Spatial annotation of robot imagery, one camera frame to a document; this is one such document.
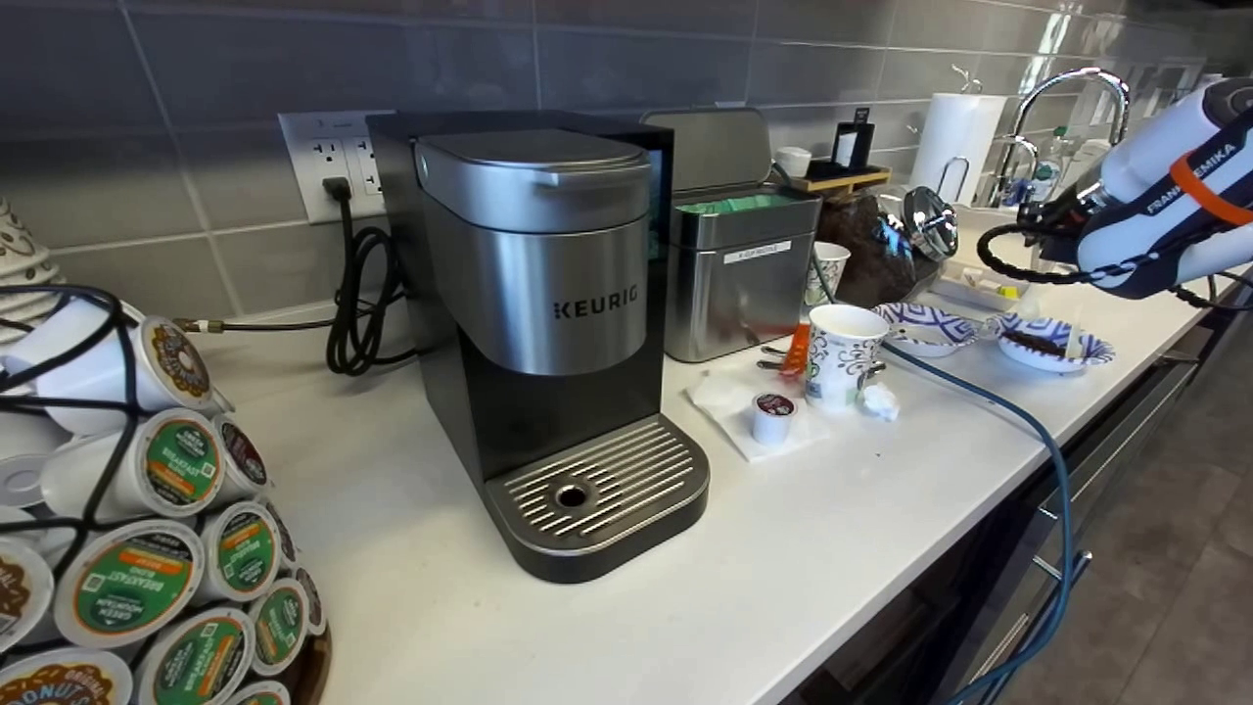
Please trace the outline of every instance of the gray tile backsplash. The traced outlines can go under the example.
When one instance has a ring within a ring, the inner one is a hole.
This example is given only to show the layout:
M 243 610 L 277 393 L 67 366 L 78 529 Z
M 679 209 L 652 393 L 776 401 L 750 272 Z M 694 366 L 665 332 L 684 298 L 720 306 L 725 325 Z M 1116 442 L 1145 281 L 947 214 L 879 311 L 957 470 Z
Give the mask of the gray tile backsplash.
M 277 127 L 181 130 L 208 229 L 305 218 Z
M 752 51 L 752 101 L 871 101 L 884 51 L 871 47 L 786 47 Z
M 538 0 L 540 23 L 750 37 L 755 0 Z
M 759 38 L 884 45 L 893 20 L 888 0 L 768 0 L 759 9 Z
M 909 174 L 930 93 L 1119 67 L 1140 109 L 1250 72 L 1253 15 L 1162 0 L 0 0 L 0 200 L 67 272 L 166 315 L 331 298 L 275 127 L 285 109 L 755 107 L 832 148 L 874 107 Z M 1042 101 L 1036 132 L 1079 93 Z
M 118 12 L 3 9 L 0 47 L 0 139 L 162 127 Z
M 540 30 L 540 107 L 671 109 L 744 101 L 750 45 Z
M 534 0 L 130 0 L 130 9 L 243 9 L 243 12 L 342 12 L 427 20 L 534 20 Z
M 335 225 L 221 239 L 243 311 L 282 311 L 331 298 L 346 252 Z
M 534 37 L 520 26 L 188 12 L 138 12 L 134 23 L 175 127 L 269 122 L 282 109 L 534 101 Z
M 153 248 L 114 252 L 67 252 L 61 268 L 75 281 L 105 286 L 126 295 L 140 311 L 168 316 L 232 316 L 237 306 L 225 290 L 225 275 L 208 252 L 208 239 L 174 239 Z
M 166 132 L 3 141 L 0 200 L 53 248 L 199 233 Z

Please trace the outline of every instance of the white countertop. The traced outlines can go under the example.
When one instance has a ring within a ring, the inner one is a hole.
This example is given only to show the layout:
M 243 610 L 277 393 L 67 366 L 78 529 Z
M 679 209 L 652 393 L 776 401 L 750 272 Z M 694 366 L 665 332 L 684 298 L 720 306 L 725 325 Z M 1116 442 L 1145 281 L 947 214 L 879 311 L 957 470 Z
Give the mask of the white countertop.
M 1197 316 L 1176 298 L 1047 290 L 1042 315 L 1116 345 L 1084 376 L 994 350 L 944 370 L 1069 436 Z M 540 585 L 507 554 L 444 439 L 421 370 L 322 374 L 322 337 L 213 342 L 208 362 L 275 476 L 335 618 L 331 705 L 778 703 L 1039 461 L 1036 436 L 947 385 L 888 370 L 902 423 L 842 423 L 750 465 L 665 370 L 665 417 L 709 453 L 707 516 L 597 585 Z

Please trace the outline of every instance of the coffee maker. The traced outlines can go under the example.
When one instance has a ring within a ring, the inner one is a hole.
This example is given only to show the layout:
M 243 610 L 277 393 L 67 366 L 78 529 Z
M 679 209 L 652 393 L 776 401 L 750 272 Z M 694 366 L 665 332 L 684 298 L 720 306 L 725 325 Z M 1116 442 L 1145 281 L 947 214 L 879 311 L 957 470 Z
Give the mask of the coffee maker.
M 664 417 L 671 130 L 372 122 L 430 406 L 516 566 L 579 585 L 690 529 L 709 461 Z

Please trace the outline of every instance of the drip tray grate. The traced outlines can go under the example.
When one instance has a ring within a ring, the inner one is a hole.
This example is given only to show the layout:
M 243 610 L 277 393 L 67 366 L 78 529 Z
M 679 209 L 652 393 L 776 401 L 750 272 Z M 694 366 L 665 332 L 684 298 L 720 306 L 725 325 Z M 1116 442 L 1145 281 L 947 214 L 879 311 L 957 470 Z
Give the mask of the drip tray grate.
M 481 495 L 512 554 L 597 562 L 631 536 L 657 532 L 654 525 L 675 515 L 700 515 L 707 487 L 700 448 L 665 417 L 652 417 L 486 483 Z

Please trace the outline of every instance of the bottle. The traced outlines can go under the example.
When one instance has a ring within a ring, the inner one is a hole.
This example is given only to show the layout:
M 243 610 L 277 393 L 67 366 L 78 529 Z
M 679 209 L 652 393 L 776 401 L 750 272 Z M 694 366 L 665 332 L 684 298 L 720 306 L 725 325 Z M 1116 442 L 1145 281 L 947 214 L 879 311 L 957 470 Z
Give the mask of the bottle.
M 1066 127 L 1055 130 L 1047 158 L 1036 166 L 1036 177 L 1025 186 L 1032 203 L 1047 203 L 1055 197 L 1058 177 L 1063 177 L 1063 161 L 1066 161 Z
M 871 107 L 858 107 L 855 122 L 835 127 L 832 161 L 840 170 L 861 174 L 871 166 L 871 141 L 874 141 Z

